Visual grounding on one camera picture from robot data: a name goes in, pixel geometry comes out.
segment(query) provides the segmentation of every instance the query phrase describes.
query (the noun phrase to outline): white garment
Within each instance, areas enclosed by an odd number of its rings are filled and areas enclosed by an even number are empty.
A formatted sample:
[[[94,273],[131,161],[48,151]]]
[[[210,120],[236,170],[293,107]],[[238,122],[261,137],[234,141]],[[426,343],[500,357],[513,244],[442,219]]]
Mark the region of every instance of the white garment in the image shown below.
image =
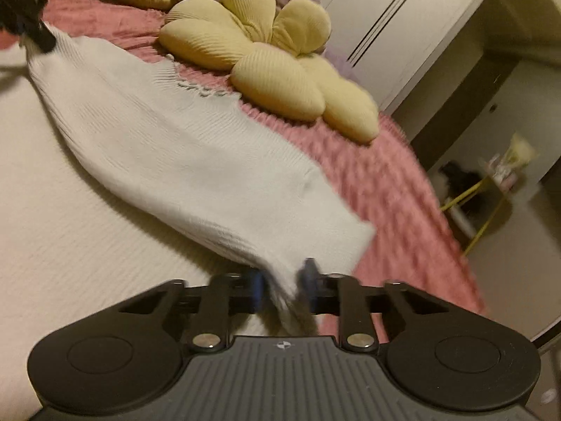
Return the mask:
[[[169,61],[57,38],[54,53],[31,53],[30,72],[66,143],[107,189],[204,246],[266,268],[279,307],[305,257],[324,272],[352,270],[371,227],[318,166],[240,111],[236,95],[202,97],[178,85]],[[202,285],[240,270],[92,179],[25,72],[21,50],[0,53],[3,421],[39,406],[25,363],[45,334],[170,278]],[[243,332],[264,329],[252,318]]]

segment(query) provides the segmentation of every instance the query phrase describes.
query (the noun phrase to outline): yellow flower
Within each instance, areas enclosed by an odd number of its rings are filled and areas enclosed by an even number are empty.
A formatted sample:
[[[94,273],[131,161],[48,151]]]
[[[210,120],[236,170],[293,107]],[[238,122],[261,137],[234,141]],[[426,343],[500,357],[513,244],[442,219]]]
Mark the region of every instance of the yellow flower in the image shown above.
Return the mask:
[[[159,33],[172,54],[230,81],[257,105],[294,120],[326,123],[357,142],[378,134],[370,95],[343,79],[315,50],[331,31],[329,15],[311,0],[183,0]]]

